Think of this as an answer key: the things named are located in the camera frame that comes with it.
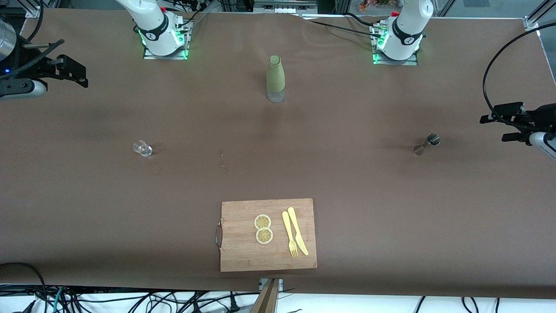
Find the white surface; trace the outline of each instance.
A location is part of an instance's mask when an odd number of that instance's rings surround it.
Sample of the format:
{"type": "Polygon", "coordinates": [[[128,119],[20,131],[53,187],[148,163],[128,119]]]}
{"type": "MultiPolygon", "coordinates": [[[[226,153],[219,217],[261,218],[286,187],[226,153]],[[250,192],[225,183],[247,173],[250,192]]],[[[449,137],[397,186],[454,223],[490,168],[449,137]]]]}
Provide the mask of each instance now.
{"type": "MultiPolygon", "coordinates": [[[[89,300],[108,300],[123,297],[137,297],[144,293],[133,294],[91,294],[84,295],[81,299],[89,300]]],[[[178,292],[176,297],[179,300],[187,300],[193,295],[192,292],[178,292]]],[[[229,292],[210,292],[205,297],[213,298],[229,295],[229,292]]],[[[256,295],[238,296],[237,304],[242,307],[251,305],[256,300],[256,295]]],[[[25,309],[34,299],[33,296],[11,296],[0,297],[0,313],[13,313],[25,309]]],[[[300,313],[323,313],[323,312],[357,312],[357,313],[413,313],[419,302],[419,296],[363,296],[363,295],[312,295],[312,294],[280,294],[278,300],[277,313],[288,313],[298,309],[300,313]]],[[[480,313],[494,313],[494,298],[475,298],[480,313]]],[[[126,300],[118,302],[108,302],[103,304],[84,303],[83,305],[93,313],[114,312],[126,313],[137,300],[126,300]]],[[[143,313],[146,310],[148,301],[144,301],[136,312],[143,313]]],[[[221,302],[228,306],[230,300],[225,299],[221,302]]],[[[474,311],[473,303],[467,298],[468,307],[474,311]]],[[[44,302],[37,301],[32,313],[42,313],[44,302]]],[[[209,313],[222,309],[218,303],[207,305],[202,312],[209,313]]],[[[501,299],[499,313],[554,313],[556,312],[556,300],[536,300],[536,299],[501,299]]],[[[169,313],[167,305],[158,305],[153,313],[169,313]]],[[[441,313],[466,313],[460,298],[458,297],[427,297],[421,306],[420,313],[441,312],[441,313]]]]}

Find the metal handle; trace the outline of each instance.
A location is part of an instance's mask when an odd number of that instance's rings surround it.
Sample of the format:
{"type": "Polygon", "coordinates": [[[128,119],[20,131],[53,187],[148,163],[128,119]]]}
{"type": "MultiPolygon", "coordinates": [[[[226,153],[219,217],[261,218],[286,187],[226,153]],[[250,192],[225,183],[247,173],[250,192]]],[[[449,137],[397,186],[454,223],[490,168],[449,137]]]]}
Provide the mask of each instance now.
{"type": "Polygon", "coordinates": [[[216,235],[215,235],[215,242],[216,242],[216,246],[218,247],[218,250],[222,249],[222,219],[220,219],[218,221],[218,225],[216,225],[216,235]]]}

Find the metallic cylinder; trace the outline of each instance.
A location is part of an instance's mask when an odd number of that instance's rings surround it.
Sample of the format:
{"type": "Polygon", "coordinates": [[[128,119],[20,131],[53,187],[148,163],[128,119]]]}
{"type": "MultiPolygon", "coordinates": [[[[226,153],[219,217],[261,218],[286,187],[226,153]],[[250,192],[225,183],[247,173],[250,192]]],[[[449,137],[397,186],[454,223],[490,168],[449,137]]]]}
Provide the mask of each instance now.
{"type": "Polygon", "coordinates": [[[0,61],[12,53],[16,47],[17,35],[13,27],[0,19],[0,61]]]}

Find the bottle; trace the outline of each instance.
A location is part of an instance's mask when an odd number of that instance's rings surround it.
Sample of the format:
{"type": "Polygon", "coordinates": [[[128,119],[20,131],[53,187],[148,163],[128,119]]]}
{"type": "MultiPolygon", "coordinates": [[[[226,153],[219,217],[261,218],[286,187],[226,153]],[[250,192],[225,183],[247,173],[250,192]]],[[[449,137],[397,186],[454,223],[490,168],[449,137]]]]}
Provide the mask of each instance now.
{"type": "Polygon", "coordinates": [[[143,157],[148,157],[152,154],[152,148],[143,140],[139,140],[138,143],[133,144],[133,151],[141,154],[143,157]]]}
{"type": "Polygon", "coordinates": [[[266,70],[266,92],[269,100],[272,102],[280,102],[286,95],[286,77],[284,76],[284,68],[280,56],[271,56],[269,68],[266,70]]]}

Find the knife blade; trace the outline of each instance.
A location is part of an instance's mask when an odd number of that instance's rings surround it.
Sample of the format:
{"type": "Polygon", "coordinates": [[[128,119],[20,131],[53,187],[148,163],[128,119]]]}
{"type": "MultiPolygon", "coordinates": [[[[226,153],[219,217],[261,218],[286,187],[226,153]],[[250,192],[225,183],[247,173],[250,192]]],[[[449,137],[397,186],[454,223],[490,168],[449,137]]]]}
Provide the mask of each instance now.
{"type": "Polygon", "coordinates": [[[303,254],[308,256],[309,251],[307,251],[307,247],[305,247],[305,242],[303,242],[303,237],[301,236],[301,232],[299,231],[299,225],[297,225],[297,217],[295,216],[295,210],[293,207],[289,207],[287,209],[287,212],[290,215],[291,223],[294,225],[295,228],[295,241],[297,242],[299,249],[303,251],[303,254]]]}

